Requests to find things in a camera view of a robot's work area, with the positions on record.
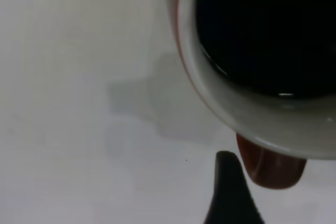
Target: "red mug handle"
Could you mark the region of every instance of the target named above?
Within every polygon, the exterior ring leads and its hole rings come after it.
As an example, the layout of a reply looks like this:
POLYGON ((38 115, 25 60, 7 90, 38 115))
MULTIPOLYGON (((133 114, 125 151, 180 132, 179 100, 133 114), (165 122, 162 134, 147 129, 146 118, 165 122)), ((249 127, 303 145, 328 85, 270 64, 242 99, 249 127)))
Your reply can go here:
POLYGON ((271 189, 285 189, 300 180, 306 159, 267 150, 238 134, 237 142, 246 171, 256 184, 271 189))

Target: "white surface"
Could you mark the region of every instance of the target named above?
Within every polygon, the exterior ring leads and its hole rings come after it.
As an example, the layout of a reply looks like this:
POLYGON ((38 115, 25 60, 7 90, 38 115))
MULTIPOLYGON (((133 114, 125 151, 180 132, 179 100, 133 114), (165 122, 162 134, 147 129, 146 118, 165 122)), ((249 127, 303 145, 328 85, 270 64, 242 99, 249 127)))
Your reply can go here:
MULTIPOLYGON (((0 223, 202 223, 215 153, 237 145, 188 83, 164 0, 0 8, 0 223)), ((332 223, 335 164, 290 190, 249 180, 267 223, 332 223)))

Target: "red mug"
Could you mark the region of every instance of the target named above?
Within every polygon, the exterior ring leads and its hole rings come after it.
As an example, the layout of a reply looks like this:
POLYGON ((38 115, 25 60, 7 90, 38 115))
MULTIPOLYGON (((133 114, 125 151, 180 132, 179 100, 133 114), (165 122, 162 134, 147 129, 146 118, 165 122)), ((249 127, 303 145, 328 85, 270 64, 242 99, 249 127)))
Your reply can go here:
POLYGON ((288 188, 307 158, 336 159, 336 96, 282 100, 228 85, 206 61, 195 27, 195 0, 167 0, 184 69, 198 96, 237 132, 250 178, 268 188, 288 188))

